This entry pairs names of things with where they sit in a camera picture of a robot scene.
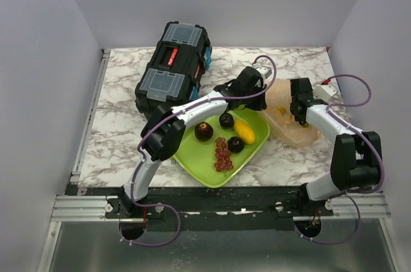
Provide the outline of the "fake yellow mango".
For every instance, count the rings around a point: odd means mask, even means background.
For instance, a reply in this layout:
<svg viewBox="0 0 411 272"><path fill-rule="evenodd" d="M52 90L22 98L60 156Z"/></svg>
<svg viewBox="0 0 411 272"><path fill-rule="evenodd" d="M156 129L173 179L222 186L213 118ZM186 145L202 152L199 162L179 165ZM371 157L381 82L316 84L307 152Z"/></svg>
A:
<svg viewBox="0 0 411 272"><path fill-rule="evenodd" d="M234 122L234 131L247 145L253 145L256 141L254 130L243 120L237 119Z"/></svg>

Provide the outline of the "translucent orange plastic bag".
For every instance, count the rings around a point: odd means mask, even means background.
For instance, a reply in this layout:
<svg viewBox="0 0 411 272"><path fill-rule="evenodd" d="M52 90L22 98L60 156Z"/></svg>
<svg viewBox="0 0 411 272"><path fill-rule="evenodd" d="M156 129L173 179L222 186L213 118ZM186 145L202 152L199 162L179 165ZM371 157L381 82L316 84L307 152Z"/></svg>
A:
<svg viewBox="0 0 411 272"><path fill-rule="evenodd" d="M302 126L294 120L290 111L290 87L290 80L276 79L265 93L267 108L260 114L269 124L275 138L289 146L302 148L320 139L321 133L312 126Z"/></svg>

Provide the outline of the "dark purple fake plum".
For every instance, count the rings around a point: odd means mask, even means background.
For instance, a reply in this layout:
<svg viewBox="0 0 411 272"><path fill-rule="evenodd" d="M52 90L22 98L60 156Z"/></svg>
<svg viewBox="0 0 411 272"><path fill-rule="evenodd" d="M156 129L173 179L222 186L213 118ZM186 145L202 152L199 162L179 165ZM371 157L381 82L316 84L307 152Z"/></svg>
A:
<svg viewBox="0 0 411 272"><path fill-rule="evenodd" d="M241 153L245 147L245 142L241 137L231 137L227 141L227 147L231 153Z"/></svg>
<svg viewBox="0 0 411 272"><path fill-rule="evenodd" d="M220 115L218 120L221 128L223 128L224 130L232 128L234 126L234 117L228 112Z"/></svg>

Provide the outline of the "fake red grape bunch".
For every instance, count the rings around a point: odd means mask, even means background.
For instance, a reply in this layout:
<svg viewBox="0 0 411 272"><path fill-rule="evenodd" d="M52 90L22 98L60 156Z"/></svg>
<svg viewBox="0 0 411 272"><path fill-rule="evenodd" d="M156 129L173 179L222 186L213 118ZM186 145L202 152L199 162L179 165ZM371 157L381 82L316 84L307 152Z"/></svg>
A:
<svg viewBox="0 0 411 272"><path fill-rule="evenodd" d="M218 137L215 140L216 149L214 155L216 161L214 163L214 168L217 172L227 172L231 171L234 166L231 160L231 151L228 148L225 138Z"/></svg>

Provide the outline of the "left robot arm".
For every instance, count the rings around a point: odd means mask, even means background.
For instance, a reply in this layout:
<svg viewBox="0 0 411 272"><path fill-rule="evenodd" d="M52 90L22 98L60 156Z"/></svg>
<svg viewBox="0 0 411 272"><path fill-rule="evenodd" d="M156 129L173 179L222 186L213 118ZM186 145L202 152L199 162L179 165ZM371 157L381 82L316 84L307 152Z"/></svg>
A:
<svg viewBox="0 0 411 272"><path fill-rule="evenodd" d="M237 78L216 86L206 96L181 106L158 106L141 132L137 145L139 161L119 195L119 206L128 217L142 211L142 201L162 161L172 157L179 149L185 131L205 121L239 108L261 111L267 107L265 92L275 80L276 67L266 71L262 67L246 67Z"/></svg>

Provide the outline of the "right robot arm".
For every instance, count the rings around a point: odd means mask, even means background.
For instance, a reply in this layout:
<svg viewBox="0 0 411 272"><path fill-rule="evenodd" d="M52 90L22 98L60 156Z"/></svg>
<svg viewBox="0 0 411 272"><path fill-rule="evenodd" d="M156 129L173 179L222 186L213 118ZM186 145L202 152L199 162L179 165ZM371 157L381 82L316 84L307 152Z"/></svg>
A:
<svg viewBox="0 0 411 272"><path fill-rule="evenodd" d="M315 98L308 78L292 79L290 93L294 120L318 129L333 144L329 172L299 187L297 211L308 216L318 209L320 201L346 192L378 191L385 179L380 136L354 127L337 115L332 105Z"/></svg>

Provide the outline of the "dark red fake apple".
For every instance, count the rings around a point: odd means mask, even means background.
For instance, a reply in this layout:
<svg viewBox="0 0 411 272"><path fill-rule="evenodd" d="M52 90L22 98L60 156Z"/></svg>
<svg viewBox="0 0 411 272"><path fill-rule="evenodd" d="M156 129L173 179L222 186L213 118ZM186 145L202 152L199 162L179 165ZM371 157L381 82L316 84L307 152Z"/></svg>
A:
<svg viewBox="0 0 411 272"><path fill-rule="evenodd" d="M213 127L207 122L198 123L194 129L195 137L199 141L207 141L213 137Z"/></svg>

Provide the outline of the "green plastic tray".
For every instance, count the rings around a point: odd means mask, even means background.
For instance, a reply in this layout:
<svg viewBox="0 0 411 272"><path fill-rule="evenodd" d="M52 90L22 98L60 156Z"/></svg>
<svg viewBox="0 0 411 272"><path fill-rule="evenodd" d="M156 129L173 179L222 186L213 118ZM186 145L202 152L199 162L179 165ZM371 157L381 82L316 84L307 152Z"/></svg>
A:
<svg viewBox="0 0 411 272"><path fill-rule="evenodd" d="M231 111L230 114L235 120L240 119L247 123L256 135L256 141L253 145L246 145L242 152L231 155L233 168L230 171L218 172L214 166L217 161L215 157L215 140L218 137L228 140L236 136L237 133L234 129L224 130L221 128L218 122L218 115L205 120L214 130L213 137L210 140L206 142L197 140L194 133L195 128L191 127L185 132L179 150L174 155L176 162L194 179L206 187L218 188L225 185L251 160L270 135L268 123L257 112L245 108L243 110Z"/></svg>

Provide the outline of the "black plastic toolbox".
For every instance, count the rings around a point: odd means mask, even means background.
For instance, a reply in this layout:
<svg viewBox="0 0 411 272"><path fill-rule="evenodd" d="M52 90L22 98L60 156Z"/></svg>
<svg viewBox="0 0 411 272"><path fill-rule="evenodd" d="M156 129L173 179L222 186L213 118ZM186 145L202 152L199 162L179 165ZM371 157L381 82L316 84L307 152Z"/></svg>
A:
<svg viewBox="0 0 411 272"><path fill-rule="evenodd" d="M168 22L135 88L138 112L148 119L159 105L179 106L197 99L212 50L204 27Z"/></svg>

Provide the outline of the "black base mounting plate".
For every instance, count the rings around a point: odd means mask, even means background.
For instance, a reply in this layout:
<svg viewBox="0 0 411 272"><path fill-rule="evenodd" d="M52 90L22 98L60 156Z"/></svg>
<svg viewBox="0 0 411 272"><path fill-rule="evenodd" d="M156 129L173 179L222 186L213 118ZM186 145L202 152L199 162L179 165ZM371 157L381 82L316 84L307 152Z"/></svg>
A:
<svg viewBox="0 0 411 272"><path fill-rule="evenodd" d="M296 223L322 221L318 209L328 201L320 201L304 208L297 204L298 187L152 187L130 217L141 217L138 222L120 221L127 230L145 228L150 232L277 230L292 231ZM107 203L122 216L128 216L119 206L118 188L77 189L70 186L66 196L104 196ZM292 216L275 216L264 212L261 216L213 216L217 210L239 207L290 209L292 214L309 219L295 220Z"/></svg>

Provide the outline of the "aluminium extrusion rail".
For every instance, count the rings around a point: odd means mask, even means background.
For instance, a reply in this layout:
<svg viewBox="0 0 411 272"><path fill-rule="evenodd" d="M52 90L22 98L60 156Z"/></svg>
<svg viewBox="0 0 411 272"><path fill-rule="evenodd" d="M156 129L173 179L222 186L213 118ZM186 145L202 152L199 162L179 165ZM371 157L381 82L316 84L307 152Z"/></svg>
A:
<svg viewBox="0 0 411 272"><path fill-rule="evenodd" d="M292 216L295 220L309 219L313 214L297 216L291 210L279 208L251 208L239 207L230 210L217 210L213 216L261 216L264 212L272 212L275 216ZM321 220L325 219L386 219L392 216L385 195L380 193L359 195L352 194L335 198L326 203L324 208L318 209ZM59 196L52 208L51 220L54 222L80 221L142 221L141 217L122 216L107 203L104 196Z"/></svg>

